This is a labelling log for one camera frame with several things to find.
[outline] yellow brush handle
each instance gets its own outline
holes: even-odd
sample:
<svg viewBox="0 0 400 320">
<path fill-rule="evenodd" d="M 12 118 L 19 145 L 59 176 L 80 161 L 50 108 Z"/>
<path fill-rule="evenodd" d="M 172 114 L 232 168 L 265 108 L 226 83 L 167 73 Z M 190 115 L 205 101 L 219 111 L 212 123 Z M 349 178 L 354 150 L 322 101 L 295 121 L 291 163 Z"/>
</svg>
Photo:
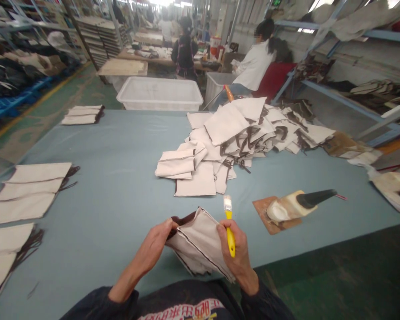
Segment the yellow brush handle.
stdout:
<svg viewBox="0 0 400 320">
<path fill-rule="evenodd" d="M 236 241 L 234 240 L 234 233 L 230 228 L 227 228 L 228 248 L 230 249 L 231 257 L 236 256 Z"/>
<path fill-rule="evenodd" d="M 232 218 L 232 212 L 229 210 L 225 210 L 225 214 L 227 219 Z M 232 233 L 230 228 L 227 228 L 227 241 L 228 241 L 228 249 L 230 249 L 231 257 L 236 256 L 236 241 L 234 240 L 234 233 Z"/>
</svg>

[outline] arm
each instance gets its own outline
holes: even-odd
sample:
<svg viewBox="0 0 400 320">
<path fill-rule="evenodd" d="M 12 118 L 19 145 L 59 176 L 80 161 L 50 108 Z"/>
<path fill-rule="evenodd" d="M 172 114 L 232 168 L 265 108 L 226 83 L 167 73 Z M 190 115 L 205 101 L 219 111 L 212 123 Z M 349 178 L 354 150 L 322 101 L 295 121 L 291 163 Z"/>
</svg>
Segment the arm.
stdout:
<svg viewBox="0 0 400 320">
<path fill-rule="evenodd" d="M 240 62 L 238 66 L 233 66 L 233 70 L 236 73 L 237 76 L 239 76 L 246 68 L 251 64 L 251 62 L 254 59 L 254 55 L 252 53 L 252 49 L 249 50 L 247 55 L 244 57 L 243 61 Z"/>
<path fill-rule="evenodd" d="M 179 40 L 176 40 L 173 44 L 172 54 L 170 55 L 173 63 L 176 63 L 176 59 L 178 59 L 178 48 L 179 48 Z"/>
<path fill-rule="evenodd" d="M 157 263 L 164 243 L 178 225 L 171 218 L 153 227 L 138 249 L 132 262 L 112 287 L 101 287 L 89 293 L 68 311 L 61 320 L 131 319 L 135 316 L 139 280 Z"/>
<path fill-rule="evenodd" d="M 192 53 L 195 56 L 197 51 L 199 51 L 199 45 L 195 41 L 191 41 Z"/>
<path fill-rule="evenodd" d="M 227 231 L 230 228 L 236 242 L 236 256 L 228 249 Z M 241 307 L 246 319 L 295 319 L 289 308 L 275 296 L 258 278 L 249 260 L 246 234 L 234 220 L 222 220 L 217 225 L 224 261 L 235 276 L 242 291 Z"/>
</svg>

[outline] black hair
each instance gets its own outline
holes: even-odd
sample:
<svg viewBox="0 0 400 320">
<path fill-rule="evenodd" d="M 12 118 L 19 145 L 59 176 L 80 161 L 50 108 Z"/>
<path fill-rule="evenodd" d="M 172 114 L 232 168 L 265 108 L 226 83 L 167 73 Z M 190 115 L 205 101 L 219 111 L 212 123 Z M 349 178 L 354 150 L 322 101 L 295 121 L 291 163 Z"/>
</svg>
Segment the black hair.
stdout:
<svg viewBox="0 0 400 320">
<path fill-rule="evenodd" d="M 255 36 L 262 36 L 262 39 L 268 41 L 268 53 L 273 54 L 274 53 L 274 37 L 271 37 L 271 35 L 274 33 L 274 21 L 273 19 L 265 19 L 262 21 L 255 29 Z"/>
<path fill-rule="evenodd" d="M 183 16 L 179 20 L 179 24 L 182 27 L 182 33 L 186 35 L 190 35 L 192 31 L 192 20 L 189 16 Z"/>
</svg>

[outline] blue pallet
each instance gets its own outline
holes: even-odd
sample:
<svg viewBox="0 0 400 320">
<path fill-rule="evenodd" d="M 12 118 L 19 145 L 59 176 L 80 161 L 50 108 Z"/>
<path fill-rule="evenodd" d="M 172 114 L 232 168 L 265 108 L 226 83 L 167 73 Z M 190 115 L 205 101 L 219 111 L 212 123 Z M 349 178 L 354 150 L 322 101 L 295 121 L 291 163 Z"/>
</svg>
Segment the blue pallet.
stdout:
<svg viewBox="0 0 400 320">
<path fill-rule="evenodd" d="M 39 90 L 50 87 L 52 81 L 53 77 L 43 78 L 16 97 L 0 97 L 0 119 L 18 116 L 19 111 L 16 108 L 22 104 L 35 103 L 40 96 Z"/>
</svg>

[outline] glue brush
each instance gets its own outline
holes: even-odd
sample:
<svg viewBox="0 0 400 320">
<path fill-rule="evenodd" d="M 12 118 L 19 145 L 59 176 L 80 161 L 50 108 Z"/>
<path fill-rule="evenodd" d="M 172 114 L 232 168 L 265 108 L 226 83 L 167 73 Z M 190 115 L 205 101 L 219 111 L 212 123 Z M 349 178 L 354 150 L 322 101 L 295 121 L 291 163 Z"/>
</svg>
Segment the glue brush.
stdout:
<svg viewBox="0 0 400 320">
<path fill-rule="evenodd" d="M 224 210 L 227 219 L 232 219 L 231 197 L 228 195 L 224 195 Z M 236 241 L 234 240 L 234 233 L 232 233 L 230 228 L 227 228 L 227 241 L 231 257 L 234 258 L 236 256 Z"/>
</svg>

